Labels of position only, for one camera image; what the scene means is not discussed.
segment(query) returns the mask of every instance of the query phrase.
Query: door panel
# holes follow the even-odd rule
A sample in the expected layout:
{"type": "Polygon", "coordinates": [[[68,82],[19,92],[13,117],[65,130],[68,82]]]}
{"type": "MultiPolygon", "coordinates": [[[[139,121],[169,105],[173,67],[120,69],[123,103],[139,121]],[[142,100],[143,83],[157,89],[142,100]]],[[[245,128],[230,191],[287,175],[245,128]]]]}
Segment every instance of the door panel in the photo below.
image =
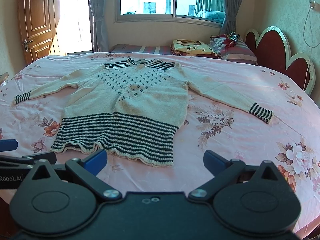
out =
{"type": "Polygon", "coordinates": [[[22,49],[27,64],[52,54],[59,55],[53,0],[18,0],[22,49]],[[24,40],[31,42],[26,51],[24,40]]]}

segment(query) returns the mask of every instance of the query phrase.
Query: wall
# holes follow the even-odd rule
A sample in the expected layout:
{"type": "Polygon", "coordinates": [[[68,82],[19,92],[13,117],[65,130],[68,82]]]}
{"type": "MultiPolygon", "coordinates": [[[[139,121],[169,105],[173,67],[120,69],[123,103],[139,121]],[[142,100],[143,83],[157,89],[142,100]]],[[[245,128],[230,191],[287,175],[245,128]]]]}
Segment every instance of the wall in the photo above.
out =
{"type": "MultiPolygon", "coordinates": [[[[310,55],[311,49],[303,41],[303,27],[309,10],[309,0],[255,0],[253,28],[261,33],[269,26],[279,27],[287,36],[291,53],[304,52],[310,55]]],[[[314,45],[320,42],[320,12],[310,11],[314,45]]],[[[305,37],[311,44],[310,23],[307,21],[305,37]]],[[[320,106],[320,46],[312,50],[311,57],[316,69],[316,85],[311,98],[320,106]]]]}
{"type": "MultiPolygon", "coordinates": [[[[175,39],[190,39],[209,42],[219,28],[177,22],[124,22],[115,23],[116,0],[106,0],[105,20],[108,30],[109,48],[116,44],[140,46],[170,45],[175,39]]],[[[243,0],[237,19],[237,32],[243,36],[252,27],[254,0],[243,0]]]]}
{"type": "Polygon", "coordinates": [[[0,0],[0,74],[11,79],[25,66],[18,27],[17,0],[0,0]]]}

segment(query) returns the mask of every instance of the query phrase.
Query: power cord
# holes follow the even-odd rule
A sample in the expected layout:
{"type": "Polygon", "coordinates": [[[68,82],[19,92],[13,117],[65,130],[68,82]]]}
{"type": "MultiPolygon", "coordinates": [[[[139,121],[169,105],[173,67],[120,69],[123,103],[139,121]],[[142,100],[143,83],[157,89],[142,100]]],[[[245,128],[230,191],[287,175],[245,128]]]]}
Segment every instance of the power cord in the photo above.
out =
{"type": "Polygon", "coordinates": [[[8,236],[3,236],[3,235],[0,235],[0,238],[4,238],[4,239],[9,239],[10,237],[8,237],[8,236]]]}
{"type": "Polygon", "coordinates": [[[312,33],[312,28],[311,28],[311,18],[310,18],[310,10],[311,10],[311,7],[309,6],[309,10],[308,10],[308,14],[307,14],[307,17],[306,17],[306,21],[304,22],[304,27],[303,27],[303,40],[305,42],[305,44],[311,48],[311,51],[310,51],[310,57],[309,57],[309,65],[308,65],[308,68],[307,68],[307,71],[306,71],[306,78],[304,80],[304,85],[303,85],[303,90],[305,90],[306,88],[306,82],[307,82],[307,76],[308,76],[308,71],[309,71],[309,68],[311,66],[311,55],[312,55],[312,49],[318,47],[320,45],[320,42],[316,45],[316,46],[313,46],[313,33],[312,33]],[[308,20],[308,17],[309,17],[309,22],[310,22],[310,31],[311,31],[311,46],[307,43],[306,41],[306,38],[304,36],[304,33],[305,33],[305,30],[306,30],[306,24],[307,24],[307,20],[308,20]]]}

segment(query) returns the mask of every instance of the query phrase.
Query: pink floral bedsheet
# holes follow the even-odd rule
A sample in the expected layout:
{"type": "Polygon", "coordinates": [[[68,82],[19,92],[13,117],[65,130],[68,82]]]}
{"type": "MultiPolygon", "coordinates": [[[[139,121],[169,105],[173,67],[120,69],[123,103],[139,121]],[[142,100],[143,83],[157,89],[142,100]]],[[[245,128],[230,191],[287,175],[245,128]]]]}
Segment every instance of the pink floral bedsheet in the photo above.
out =
{"type": "MultiPolygon", "coordinates": [[[[320,110],[290,78],[268,68],[202,57],[179,57],[142,53],[92,53],[78,56],[48,56],[37,60],[0,87],[0,139],[15,138],[19,147],[11,156],[48,151],[61,124],[68,95],[62,91],[13,105],[15,95],[53,81],[79,68],[101,63],[159,58],[209,75],[274,111],[267,125],[251,114],[189,91],[184,125],[174,136],[173,167],[155,168],[108,156],[98,177],[126,191],[184,191],[212,179],[203,165],[203,153],[211,149],[226,159],[239,158],[249,165],[272,160],[298,196],[302,212],[294,231],[303,237],[319,223],[320,215],[320,110]]],[[[58,155],[64,163],[85,155],[69,150],[58,155]]],[[[0,191],[9,202],[12,190],[0,191]]]]}

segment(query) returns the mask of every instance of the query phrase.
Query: robotic arm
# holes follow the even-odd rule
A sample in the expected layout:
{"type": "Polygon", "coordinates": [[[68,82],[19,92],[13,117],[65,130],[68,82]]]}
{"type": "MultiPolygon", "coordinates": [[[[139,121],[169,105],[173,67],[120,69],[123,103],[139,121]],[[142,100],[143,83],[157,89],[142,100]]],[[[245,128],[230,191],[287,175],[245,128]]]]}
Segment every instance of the robotic arm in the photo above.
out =
{"type": "MultiPolygon", "coordinates": [[[[0,151],[16,140],[1,140],[0,151]]],[[[10,213],[21,231],[12,240],[272,239],[291,232],[300,203],[271,161],[248,166],[208,150],[214,179],[189,193],[127,192],[95,176],[107,163],[99,150],[57,165],[54,153],[0,155],[0,189],[18,188],[10,213]]]]}

